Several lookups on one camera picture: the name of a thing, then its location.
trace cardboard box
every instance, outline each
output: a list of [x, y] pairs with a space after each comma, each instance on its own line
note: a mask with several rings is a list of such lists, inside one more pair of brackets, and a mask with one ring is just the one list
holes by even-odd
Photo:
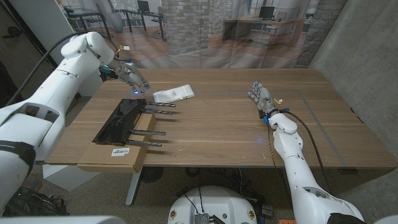
[[[142, 113], [134, 129], [153, 131], [155, 125], [156, 118], [153, 114]], [[130, 139], [136, 141], [150, 141], [150, 138], [150, 135], [130, 136]], [[92, 142], [77, 166], [88, 172], [138, 173], [141, 171], [146, 152], [147, 146], [100, 145]]]

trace electronic component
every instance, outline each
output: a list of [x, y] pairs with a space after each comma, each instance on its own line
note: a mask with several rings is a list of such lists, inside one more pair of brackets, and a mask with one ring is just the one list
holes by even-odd
[[133, 146], [162, 146], [159, 143], [135, 141], [129, 139], [131, 134], [165, 135], [165, 132], [161, 131], [144, 131], [134, 129], [141, 113], [173, 114], [172, 112], [168, 111], [146, 109], [146, 105], [169, 107], [175, 106], [165, 103], [158, 104], [154, 102], [147, 102], [145, 99], [122, 99], [111, 116], [105, 122], [99, 133], [95, 136], [93, 142], [98, 144], [114, 144], [121, 146], [126, 144]]

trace brick wall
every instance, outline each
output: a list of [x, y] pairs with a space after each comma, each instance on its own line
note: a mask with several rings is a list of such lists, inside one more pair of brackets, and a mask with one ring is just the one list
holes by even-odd
[[320, 0], [295, 67], [308, 67], [347, 0]]
[[162, 0], [170, 55], [208, 47], [209, 0]]
[[224, 19], [231, 18], [232, 5], [233, 0], [210, 0], [210, 35], [222, 33]]

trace table surface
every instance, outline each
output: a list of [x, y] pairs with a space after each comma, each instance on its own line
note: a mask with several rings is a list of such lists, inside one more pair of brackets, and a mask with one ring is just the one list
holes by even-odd
[[[144, 166], [273, 167], [266, 124], [257, 105], [248, 97], [254, 80], [283, 98], [281, 108], [299, 116], [310, 128], [323, 165], [327, 168], [389, 169], [396, 161], [381, 142], [356, 117], [317, 70], [310, 69], [142, 69], [152, 93], [191, 84], [196, 98], [178, 101], [174, 115], [157, 114]], [[118, 80], [105, 82], [65, 131], [49, 164], [75, 165], [122, 98], [135, 98]], [[304, 156], [310, 167], [319, 167], [304, 127]], [[277, 167], [280, 156], [272, 150]]]
[[278, 21], [273, 21], [273, 20], [263, 20], [262, 18], [259, 18], [258, 16], [254, 16], [254, 15], [245, 15], [245, 16], [241, 16], [241, 17], [236, 17], [236, 18], [231, 18], [231, 19], [224, 19], [224, 21], [226, 22], [244, 22], [244, 23], [261, 23], [261, 24], [270, 24], [270, 25], [288, 25], [288, 24], [292, 24], [295, 22], [300, 22], [305, 20], [306, 17], [300, 17], [300, 18], [294, 18], [294, 19], [285, 19], [282, 20], [280, 22]]

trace white paper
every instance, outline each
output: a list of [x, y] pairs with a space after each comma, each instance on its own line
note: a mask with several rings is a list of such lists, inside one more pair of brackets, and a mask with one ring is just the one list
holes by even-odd
[[179, 100], [195, 97], [191, 85], [184, 85], [171, 90], [163, 90], [154, 93], [156, 103], [171, 103]]
[[111, 156], [124, 156], [129, 154], [130, 148], [113, 149]]

